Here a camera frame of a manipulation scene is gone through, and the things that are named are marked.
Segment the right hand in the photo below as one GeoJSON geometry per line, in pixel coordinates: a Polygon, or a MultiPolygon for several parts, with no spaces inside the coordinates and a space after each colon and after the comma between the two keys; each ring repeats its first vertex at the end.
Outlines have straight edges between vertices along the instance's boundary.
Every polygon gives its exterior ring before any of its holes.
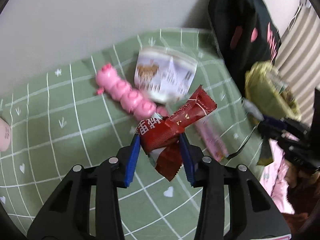
{"type": "Polygon", "coordinates": [[[285,160],[287,172],[285,180],[288,184],[287,194],[298,194],[310,192],[310,194],[319,195],[319,171],[310,175],[297,168],[288,160],[285,160]]]}

